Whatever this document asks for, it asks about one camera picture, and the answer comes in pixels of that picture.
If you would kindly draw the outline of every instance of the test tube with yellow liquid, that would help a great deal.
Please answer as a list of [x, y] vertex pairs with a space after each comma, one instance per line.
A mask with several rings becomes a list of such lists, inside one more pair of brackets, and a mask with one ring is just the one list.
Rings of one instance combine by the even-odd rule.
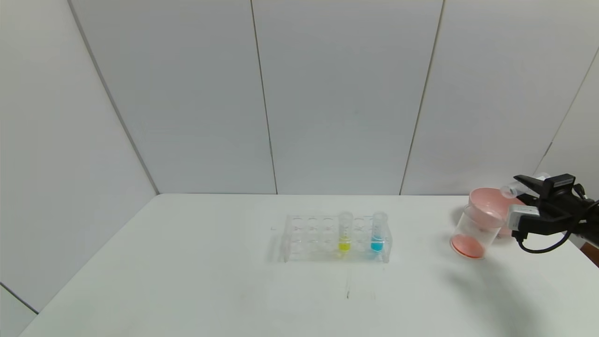
[[339, 214], [339, 250], [348, 252], [352, 246], [353, 214], [343, 212]]

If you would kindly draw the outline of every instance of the white wall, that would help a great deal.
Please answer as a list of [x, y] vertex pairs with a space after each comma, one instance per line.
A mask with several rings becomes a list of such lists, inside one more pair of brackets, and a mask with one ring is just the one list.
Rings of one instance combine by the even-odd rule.
[[158, 191], [275, 193], [250, 0], [72, 0]]
[[598, 17], [596, 0], [446, 1], [402, 194], [533, 174], [599, 46]]
[[17, 337], [35, 318], [35, 313], [0, 287], [0, 336]]
[[442, 0], [254, 0], [282, 194], [399, 194]]
[[569, 173], [599, 199], [599, 60], [595, 58], [585, 81], [538, 171]]
[[40, 310], [154, 191], [67, 2], [0, 22], [2, 282]]

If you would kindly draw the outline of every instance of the test tube with blue liquid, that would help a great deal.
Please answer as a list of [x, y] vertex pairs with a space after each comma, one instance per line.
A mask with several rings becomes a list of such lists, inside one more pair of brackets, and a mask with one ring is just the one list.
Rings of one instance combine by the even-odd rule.
[[370, 249], [375, 252], [380, 252], [383, 250], [383, 228], [386, 227], [386, 224], [387, 214], [383, 212], [376, 212], [373, 215], [373, 233], [370, 239]]

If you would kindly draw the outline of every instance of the panel seam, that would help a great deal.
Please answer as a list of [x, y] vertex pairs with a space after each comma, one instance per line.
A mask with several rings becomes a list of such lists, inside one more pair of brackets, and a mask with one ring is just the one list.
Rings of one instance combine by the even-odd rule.
[[400, 194], [403, 192], [404, 183], [406, 182], [406, 173], [408, 172], [408, 164], [412, 155], [412, 147], [414, 146], [414, 139], [416, 138], [416, 130], [418, 129], [418, 121], [420, 120], [420, 114], [422, 113], [422, 103], [424, 102], [424, 95], [426, 94], [426, 86], [428, 85], [428, 77], [431, 74], [432, 60], [435, 56], [435, 50], [437, 48], [437, 39], [439, 38], [439, 32], [441, 31], [441, 20], [443, 19], [443, 11], [445, 10], [445, 0], [441, 4], [441, 12], [439, 13], [439, 21], [437, 23], [437, 32], [435, 33], [435, 40], [432, 43], [431, 59], [428, 61], [428, 69], [426, 71], [426, 78], [424, 80], [424, 87], [422, 88], [422, 96], [420, 97], [420, 106], [418, 107], [418, 115], [416, 115], [416, 123], [414, 123], [414, 132], [412, 133], [412, 141], [410, 142], [410, 150], [408, 151], [408, 158], [406, 159], [406, 166], [404, 167], [404, 174], [401, 177]]
[[254, 26], [254, 39], [256, 40], [256, 54], [258, 56], [258, 70], [260, 72], [260, 84], [262, 85], [262, 100], [264, 102], [264, 115], [266, 117], [266, 130], [268, 133], [268, 147], [270, 148], [270, 160], [273, 165], [273, 179], [274, 179], [274, 193], [279, 194], [277, 188], [277, 175], [274, 171], [274, 155], [273, 155], [273, 141], [270, 137], [270, 125], [268, 123], [268, 110], [266, 108], [266, 93], [264, 90], [264, 78], [262, 76], [262, 62], [260, 60], [260, 47], [258, 46], [258, 31], [256, 30], [256, 17], [254, 15], [254, 1], [250, 0], [250, 8], [252, 9], [252, 23]]
[[593, 59], [591, 59], [591, 64], [589, 64], [589, 68], [586, 70], [585, 76], [582, 78], [582, 81], [581, 81], [580, 85], [578, 86], [578, 90], [576, 91], [576, 94], [574, 95], [574, 98], [572, 99], [572, 102], [570, 102], [570, 106], [568, 107], [568, 110], [566, 111], [566, 113], [564, 115], [564, 118], [559, 123], [557, 131], [555, 131], [555, 134], [553, 135], [553, 138], [551, 138], [551, 143], [549, 143], [549, 146], [547, 147], [547, 150], [545, 151], [545, 154], [543, 155], [543, 157], [541, 158], [541, 160], [537, 164], [537, 167], [534, 169], [533, 174], [541, 166], [541, 163], [543, 162], [543, 159], [545, 159], [545, 156], [549, 152], [549, 148], [551, 148], [551, 146], [553, 145], [553, 142], [555, 141], [555, 137], [557, 137], [557, 135], [559, 133], [559, 129], [561, 129], [562, 125], [564, 124], [564, 121], [565, 121], [566, 117], [568, 117], [568, 114], [570, 113], [570, 110], [572, 110], [572, 106], [574, 105], [574, 102], [576, 101], [576, 98], [578, 97], [578, 94], [580, 93], [580, 89], [582, 89], [582, 85], [585, 84], [586, 77], [591, 72], [591, 67], [593, 66], [593, 63], [595, 63], [595, 60], [597, 59], [597, 53], [599, 53], [599, 47], [597, 47], [597, 49], [595, 51], [595, 55], [593, 56]]
[[31, 310], [34, 314], [39, 315], [40, 312], [34, 309], [33, 306], [29, 305], [29, 303], [25, 302], [21, 297], [19, 297], [14, 291], [10, 290], [4, 283], [0, 282], [0, 287], [4, 288], [9, 294], [11, 294], [14, 298], [16, 298], [22, 305], [26, 306], [29, 310]]
[[71, 9], [71, 13], [73, 15], [73, 18], [75, 19], [75, 24], [77, 25], [77, 29], [79, 29], [79, 34], [81, 34], [81, 38], [83, 39], [83, 43], [85, 44], [87, 53], [89, 54], [89, 57], [92, 59], [92, 63], [93, 63], [94, 68], [96, 69], [96, 73], [98, 74], [98, 77], [100, 78], [100, 82], [102, 83], [102, 86], [104, 87], [104, 91], [106, 92], [106, 95], [108, 96], [108, 100], [110, 100], [110, 104], [112, 105], [113, 110], [114, 110], [117, 118], [119, 119], [119, 122], [120, 122], [121, 126], [123, 127], [123, 130], [125, 131], [125, 134], [127, 135], [127, 138], [129, 139], [131, 147], [133, 148], [133, 151], [135, 152], [135, 155], [137, 156], [137, 159], [139, 160], [141, 167], [143, 168], [144, 172], [146, 173], [146, 176], [147, 176], [148, 180], [150, 181], [152, 188], [154, 189], [154, 193], [160, 194], [160, 192], [158, 191], [158, 188], [156, 187], [156, 184], [154, 183], [154, 179], [152, 179], [152, 176], [150, 175], [150, 171], [148, 171], [148, 168], [147, 168], [144, 160], [141, 157], [140, 151], [137, 149], [135, 142], [133, 142], [131, 133], [129, 132], [129, 130], [127, 129], [127, 126], [125, 125], [125, 121], [123, 120], [123, 117], [120, 114], [119, 108], [116, 106], [116, 102], [114, 101], [114, 98], [113, 98], [112, 94], [110, 93], [110, 90], [108, 89], [106, 80], [104, 79], [104, 76], [102, 75], [102, 72], [100, 71], [100, 67], [98, 65], [98, 62], [96, 61], [96, 57], [93, 55], [92, 48], [89, 44], [89, 41], [87, 40], [87, 36], [85, 35], [85, 32], [83, 31], [83, 26], [81, 25], [81, 21], [79, 21], [79, 17], [77, 16], [77, 13], [75, 12], [75, 7], [73, 6], [72, 0], [67, 0], [67, 2], [69, 3], [69, 8]]

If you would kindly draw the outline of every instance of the blue liquid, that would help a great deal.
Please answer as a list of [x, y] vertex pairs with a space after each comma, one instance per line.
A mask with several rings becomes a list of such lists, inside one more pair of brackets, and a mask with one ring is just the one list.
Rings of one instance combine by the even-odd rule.
[[371, 241], [372, 243], [370, 244], [370, 249], [375, 252], [380, 252], [383, 250], [383, 239], [373, 236]]

